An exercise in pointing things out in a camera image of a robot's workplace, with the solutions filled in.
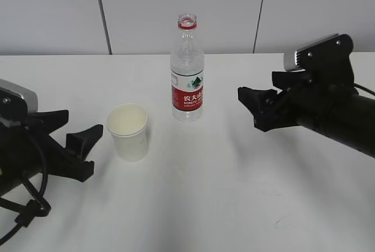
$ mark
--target cup rim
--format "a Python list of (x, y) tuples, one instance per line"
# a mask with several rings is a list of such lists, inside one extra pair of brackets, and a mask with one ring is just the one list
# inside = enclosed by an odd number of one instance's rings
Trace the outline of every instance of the cup rim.
[[(145, 125), (144, 125), (139, 131), (134, 132), (134, 133), (129, 134), (129, 135), (120, 135), (120, 134), (118, 134), (118, 133), (112, 131), (112, 130), (108, 127), (108, 119), (109, 119), (109, 117), (110, 117), (110, 115), (111, 115), (111, 113), (112, 113), (113, 111), (115, 111), (116, 109), (118, 109), (118, 108), (120, 108), (120, 107), (123, 107), (123, 106), (125, 106), (125, 105), (137, 105), (137, 106), (139, 106), (141, 109), (143, 109), (143, 110), (145, 111), (145, 113), (146, 113), (146, 122), (145, 122)], [(107, 116), (107, 120), (105, 121), (105, 126), (107, 127), (108, 131), (109, 131), (112, 135), (114, 135), (114, 136), (116, 136), (116, 137), (120, 137), (120, 138), (129, 138), (129, 137), (134, 137), (134, 136), (140, 134), (141, 132), (143, 132), (143, 131), (146, 129), (147, 124), (148, 124), (148, 112), (147, 112), (147, 110), (146, 110), (143, 106), (141, 106), (140, 104), (137, 104), (137, 103), (126, 103), (126, 104), (120, 104), (120, 105), (116, 106), (113, 110), (111, 110), (111, 112), (110, 112), (109, 115)]]

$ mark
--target red label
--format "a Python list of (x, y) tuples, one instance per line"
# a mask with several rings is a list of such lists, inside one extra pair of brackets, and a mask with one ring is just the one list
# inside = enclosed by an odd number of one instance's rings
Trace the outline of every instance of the red label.
[(192, 111), (198, 109), (203, 102), (203, 86), (194, 92), (186, 92), (172, 85), (172, 102), (178, 110)]

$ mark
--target bottle label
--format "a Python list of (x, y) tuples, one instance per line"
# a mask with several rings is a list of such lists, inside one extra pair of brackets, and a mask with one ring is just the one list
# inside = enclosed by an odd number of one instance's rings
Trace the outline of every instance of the bottle label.
[(172, 71), (172, 102), (178, 110), (197, 110), (203, 102), (203, 71), (190, 76)]

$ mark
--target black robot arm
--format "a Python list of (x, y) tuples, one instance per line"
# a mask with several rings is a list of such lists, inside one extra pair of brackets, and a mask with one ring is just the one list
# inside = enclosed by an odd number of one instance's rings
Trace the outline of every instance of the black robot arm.
[(303, 126), (375, 157), (375, 100), (358, 95), (349, 35), (331, 35), (284, 54), (276, 90), (238, 88), (238, 99), (264, 132)]
[[(19, 213), (15, 227), (0, 239), (0, 245), (35, 217), (49, 214), (51, 207), (43, 197), (48, 175), (84, 182), (94, 173), (94, 162), (85, 160), (101, 138), (103, 126), (67, 134), (63, 148), (50, 133), (68, 122), (69, 112), (38, 113), (37, 101), (34, 92), (0, 80), (0, 196), (22, 184), (33, 197), (27, 205), (0, 197), (0, 207)], [(42, 173), (39, 190), (29, 182), (37, 173)]]

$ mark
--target plastic water bottle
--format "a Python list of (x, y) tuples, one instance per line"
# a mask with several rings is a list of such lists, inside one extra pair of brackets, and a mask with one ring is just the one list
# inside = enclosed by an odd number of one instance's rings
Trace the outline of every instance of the plastic water bottle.
[(171, 51), (173, 116), (184, 122), (197, 120), (203, 108), (204, 53), (196, 27), (196, 15), (179, 15), (178, 39)]

